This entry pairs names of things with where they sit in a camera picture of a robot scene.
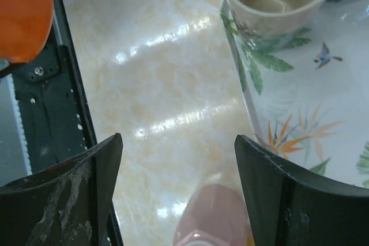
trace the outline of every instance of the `orange handle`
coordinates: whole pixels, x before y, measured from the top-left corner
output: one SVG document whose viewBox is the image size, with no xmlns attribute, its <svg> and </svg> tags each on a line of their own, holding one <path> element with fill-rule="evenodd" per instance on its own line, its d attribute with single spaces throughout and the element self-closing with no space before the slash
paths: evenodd
<svg viewBox="0 0 369 246">
<path fill-rule="evenodd" d="M 0 0 L 0 58 L 34 60 L 48 38 L 53 12 L 52 0 Z"/>
</svg>

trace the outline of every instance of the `marble countertop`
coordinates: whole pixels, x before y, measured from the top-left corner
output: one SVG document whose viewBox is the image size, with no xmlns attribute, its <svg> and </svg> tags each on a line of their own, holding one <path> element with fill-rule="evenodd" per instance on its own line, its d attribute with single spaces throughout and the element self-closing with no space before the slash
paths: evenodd
<svg viewBox="0 0 369 246">
<path fill-rule="evenodd" d="M 125 143 L 126 246 L 171 245 L 205 172 L 235 165 L 236 135 L 252 136 L 221 1 L 64 0 L 98 140 Z"/>
</svg>

